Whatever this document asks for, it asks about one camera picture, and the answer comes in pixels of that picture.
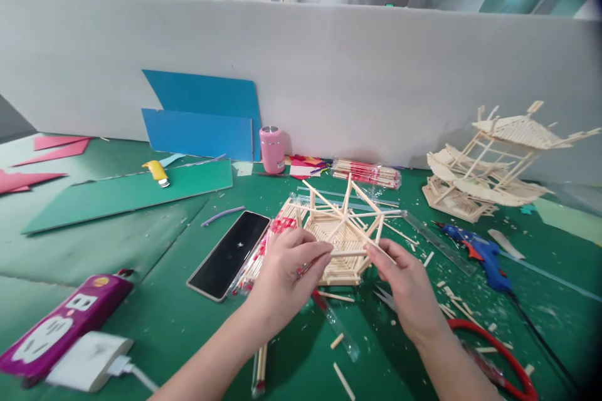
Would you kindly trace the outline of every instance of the smartphone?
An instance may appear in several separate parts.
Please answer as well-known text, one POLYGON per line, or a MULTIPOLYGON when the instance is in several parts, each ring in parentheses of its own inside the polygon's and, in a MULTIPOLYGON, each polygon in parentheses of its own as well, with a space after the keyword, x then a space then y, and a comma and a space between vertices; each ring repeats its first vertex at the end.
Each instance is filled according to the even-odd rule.
POLYGON ((186 286, 215 302, 222 302, 269 225, 267 216, 243 212, 188 279, 186 286))

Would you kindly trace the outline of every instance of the blue glue gun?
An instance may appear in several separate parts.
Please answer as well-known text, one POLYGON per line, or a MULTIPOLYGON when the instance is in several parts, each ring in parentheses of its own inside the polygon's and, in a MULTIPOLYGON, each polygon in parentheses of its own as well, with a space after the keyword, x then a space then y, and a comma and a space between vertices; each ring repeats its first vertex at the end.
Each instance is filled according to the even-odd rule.
POLYGON ((497 262, 497 258, 495 258, 495 256, 500 253, 500 248, 496 243, 483 239, 474 232, 460 229, 453 224, 433 222, 439 226, 447 236, 466 245, 469 251, 468 257, 477 259, 485 270, 487 285, 496 291, 512 292, 512 282, 510 282, 510 279, 502 271, 500 264, 497 262))

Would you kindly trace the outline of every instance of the blue paper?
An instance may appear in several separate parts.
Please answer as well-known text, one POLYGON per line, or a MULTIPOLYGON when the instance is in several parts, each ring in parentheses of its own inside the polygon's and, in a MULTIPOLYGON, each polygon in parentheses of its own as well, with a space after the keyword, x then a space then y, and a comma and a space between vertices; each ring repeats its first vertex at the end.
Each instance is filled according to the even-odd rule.
POLYGON ((178 158, 182 158, 182 157, 185 157, 185 155, 184 154, 173 154, 173 155, 168 156, 167 158, 159 160, 159 163, 161 163, 161 166, 166 168, 167 166, 171 165, 174 161, 176 161, 178 158))
POLYGON ((261 116, 255 84, 250 80, 142 70, 165 110, 251 118, 253 156, 261 160, 261 116))
POLYGON ((150 146, 197 157, 253 158, 251 119, 142 109, 150 146))

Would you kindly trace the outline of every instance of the pink water bottle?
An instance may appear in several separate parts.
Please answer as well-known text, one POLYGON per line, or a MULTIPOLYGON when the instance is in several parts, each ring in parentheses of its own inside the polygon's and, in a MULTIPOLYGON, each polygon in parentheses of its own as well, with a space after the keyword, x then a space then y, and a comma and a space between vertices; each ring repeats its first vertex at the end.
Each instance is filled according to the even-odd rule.
POLYGON ((263 168, 268 174, 279 174, 284 171, 284 143, 282 132, 278 127, 262 127, 259 131, 261 139, 261 156, 263 168))

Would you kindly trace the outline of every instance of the person's left hand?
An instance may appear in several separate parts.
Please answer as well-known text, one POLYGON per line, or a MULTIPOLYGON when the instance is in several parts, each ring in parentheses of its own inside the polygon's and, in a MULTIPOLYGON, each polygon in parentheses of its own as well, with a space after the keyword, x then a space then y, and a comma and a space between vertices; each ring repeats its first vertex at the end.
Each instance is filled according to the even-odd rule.
POLYGON ((259 277, 243 307, 270 340, 305 305, 330 262, 332 245, 304 229, 286 229, 268 242, 259 277), (298 270, 310 264, 300 278, 298 270))

